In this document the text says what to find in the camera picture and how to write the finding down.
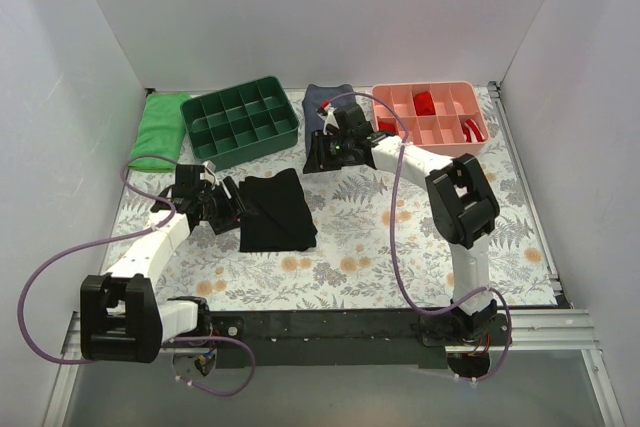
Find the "black underwear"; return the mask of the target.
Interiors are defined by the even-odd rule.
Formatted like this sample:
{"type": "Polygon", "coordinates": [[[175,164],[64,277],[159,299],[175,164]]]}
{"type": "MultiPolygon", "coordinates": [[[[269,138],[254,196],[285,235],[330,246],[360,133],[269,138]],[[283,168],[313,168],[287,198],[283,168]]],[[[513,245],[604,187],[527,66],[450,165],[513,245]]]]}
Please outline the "black underwear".
{"type": "Polygon", "coordinates": [[[240,194],[247,206],[240,221],[241,252],[304,252],[317,246],[317,228],[295,169],[270,178],[246,177],[240,194]]]}

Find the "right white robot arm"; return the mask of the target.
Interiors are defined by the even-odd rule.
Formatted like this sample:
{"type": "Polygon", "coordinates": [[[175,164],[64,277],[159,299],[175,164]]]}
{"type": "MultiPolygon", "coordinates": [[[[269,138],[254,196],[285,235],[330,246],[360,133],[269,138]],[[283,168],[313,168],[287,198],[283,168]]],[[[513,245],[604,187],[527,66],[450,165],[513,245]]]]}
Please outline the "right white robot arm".
{"type": "Polygon", "coordinates": [[[315,113],[322,126],[310,135],[304,173],[366,165],[426,191],[433,224],[449,245],[454,291],[449,306],[417,311],[443,317],[447,333],[460,342],[479,342],[497,314],[488,244],[500,207],[477,158],[434,154],[389,130],[377,131],[355,102],[339,108],[324,103],[315,113]]]}

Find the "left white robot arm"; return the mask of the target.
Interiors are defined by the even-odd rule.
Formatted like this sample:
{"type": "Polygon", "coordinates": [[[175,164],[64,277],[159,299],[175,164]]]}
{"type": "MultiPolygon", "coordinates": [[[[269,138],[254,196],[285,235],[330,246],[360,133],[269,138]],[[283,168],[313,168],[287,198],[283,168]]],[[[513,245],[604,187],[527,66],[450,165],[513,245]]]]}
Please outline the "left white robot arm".
{"type": "Polygon", "coordinates": [[[218,178],[211,161],[179,164],[174,182],[154,196],[145,232],[102,275],[80,288],[80,346],[91,361],[150,363],[180,336],[193,347],[213,333],[206,301],[179,296],[159,302],[155,287],[177,248],[207,223],[217,234],[238,227],[246,212],[237,184],[218,178]]]}

